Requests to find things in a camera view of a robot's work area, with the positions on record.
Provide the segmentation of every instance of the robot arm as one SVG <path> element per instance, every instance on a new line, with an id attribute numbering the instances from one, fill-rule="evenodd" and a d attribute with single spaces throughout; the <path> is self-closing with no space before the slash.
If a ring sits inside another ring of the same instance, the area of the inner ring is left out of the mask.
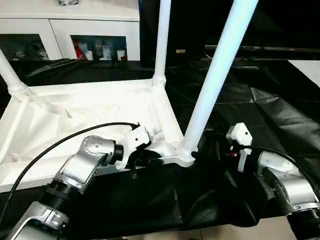
<path id="1" fill-rule="evenodd" d="M 232 146 L 231 155 L 238 157 L 237 170 L 243 173 L 255 169 L 255 174 L 274 191 L 280 210 L 297 239 L 318 239 L 320 203 L 306 176 L 292 162 L 274 152 L 253 152 L 241 147 L 235 152 L 237 146 L 250 146 L 253 139 L 244 123 L 232 126 L 226 138 Z"/>
<path id="2" fill-rule="evenodd" d="M 124 169 L 130 155 L 151 143 L 145 127 L 132 130 L 121 142 L 87 136 L 14 226 L 7 240 L 53 240 L 69 223 L 69 211 L 100 167 Z"/>

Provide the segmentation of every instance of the black cable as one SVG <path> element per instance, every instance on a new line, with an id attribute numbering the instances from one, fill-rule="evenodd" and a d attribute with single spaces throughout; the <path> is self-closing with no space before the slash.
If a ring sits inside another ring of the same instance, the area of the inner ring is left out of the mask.
<path id="1" fill-rule="evenodd" d="M 292 157 L 288 156 L 287 154 L 281 153 L 277 150 L 263 147 L 263 146 L 250 146 L 250 145 L 240 145 L 240 149 L 252 149 L 252 150 L 260 150 L 260 151 L 266 151 L 274 154 L 278 154 L 279 156 L 287 159 L 290 163 L 292 163 L 294 166 L 298 168 L 300 173 L 305 177 L 305 179 L 309 182 L 311 185 L 316 197 L 320 200 L 320 189 L 319 189 L 319 183 L 317 181 L 314 181 L 315 177 L 310 176 L 309 173 L 307 173 L 304 169 L 304 167 L 298 163 L 296 160 L 294 160 Z"/>
<path id="2" fill-rule="evenodd" d="M 50 152 L 52 149 L 54 149 L 55 147 L 59 146 L 60 144 L 64 143 L 65 141 L 72 139 L 80 134 L 89 132 L 91 130 L 94 129 L 99 129 L 99 128 L 103 128 L 103 127 L 108 127 L 108 126 L 117 126 L 117 125 L 121 125 L 121 126 L 130 126 L 132 127 L 132 129 L 136 129 L 137 127 L 139 127 L 139 125 L 137 124 L 133 124 L 133 123 L 128 123 L 128 122 L 110 122 L 110 123 L 104 123 L 104 124 L 100 124 L 100 125 L 96 125 L 96 126 L 92 126 L 89 128 L 86 128 L 84 130 L 75 132 L 69 136 L 66 136 L 65 138 L 57 141 L 55 144 L 51 145 L 50 147 L 48 147 L 46 150 L 44 150 L 43 152 L 41 152 L 35 159 L 33 159 L 26 167 L 25 169 L 23 169 L 23 171 L 20 173 L 20 175 L 18 176 L 18 178 L 15 180 L 10 193 L 8 195 L 8 198 L 3 206 L 1 215 L 0 215 L 0 226 L 2 225 L 2 222 L 4 220 L 8 205 L 12 199 L 13 193 L 16 191 L 20 181 L 22 180 L 22 178 L 24 177 L 24 175 L 27 173 L 27 171 L 39 160 L 41 159 L 45 154 L 47 154 L 48 152 Z"/>

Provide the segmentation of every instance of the black tabletop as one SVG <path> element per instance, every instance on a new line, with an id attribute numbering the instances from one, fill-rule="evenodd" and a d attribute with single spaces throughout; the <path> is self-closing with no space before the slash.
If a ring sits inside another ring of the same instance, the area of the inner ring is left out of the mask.
<path id="1" fill-rule="evenodd" d="M 151 78 L 154 69 L 138 62 L 80 60 L 13 62 L 29 86 Z M 184 133 L 205 79 L 208 62 L 166 68 L 165 86 Z M 10 96 L 0 81 L 0 111 Z M 219 151 L 231 125 L 246 124 L 252 144 L 272 148 L 300 161 L 320 179 L 320 89 L 288 61 L 235 61 L 189 168 L 168 164 L 96 177 L 77 203 L 68 233 L 81 239 L 129 236 L 168 229 L 213 225 L 253 226 L 278 216 L 269 189 L 254 174 L 226 169 Z M 2 226 L 8 232 L 39 196 L 41 188 L 15 193 Z M 0 194 L 3 206 L 7 194 Z"/>

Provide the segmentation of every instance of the white tubular leg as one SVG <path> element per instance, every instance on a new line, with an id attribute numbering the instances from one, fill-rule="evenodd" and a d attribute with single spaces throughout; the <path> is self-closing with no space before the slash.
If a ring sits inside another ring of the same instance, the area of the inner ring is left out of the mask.
<path id="1" fill-rule="evenodd" d="M 16 72 L 11 67 L 4 53 L 0 49 L 0 74 L 8 86 L 8 92 L 11 95 L 20 94 L 27 91 L 27 86 L 20 81 Z"/>
<path id="2" fill-rule="evenodd" d="M 259 0 L 234 0 L 223 28 L 210 68 L 205 77 L 192 117 L 177 149 L 184 161 L 194 161 L 191 152 L 197 145 L 205 129 L 211 111 L 225 82 L 231 64 L 245 35 L 250 19 Z"/>
<path id="3" fill-rule="evenodd" d="M 153 84 L 165 84 L 165 67 L 167 56 L 168 32 L 170 21 L 171 0 L 160 1 L 158 37 L 156 43 L 155 70 Z"/>

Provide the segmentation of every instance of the glass cabinet door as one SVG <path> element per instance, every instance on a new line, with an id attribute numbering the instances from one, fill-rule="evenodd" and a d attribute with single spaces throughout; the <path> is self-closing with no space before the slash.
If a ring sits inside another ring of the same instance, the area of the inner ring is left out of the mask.
<path id="1" fill-rule="evenodd" d="M 10 60 L 49 60 L 39 34 L 0 34 L 0 49 Z"/>
<path id="2" fill-rule="evenodd" d="M 140 60 L 138 21 L 50 19 L 50 22 L 64 58 Z"/>
<path id="3" fill-rule="evenodd" d="M 125 36 L 71 35 L 78 59 L 126 61 L 127 43 Z"/>
<path id="4" fill-rule="evenodd" d="M 8 60 L 62 58 L 49 19 L 0 18 L 0 49 Z"/>

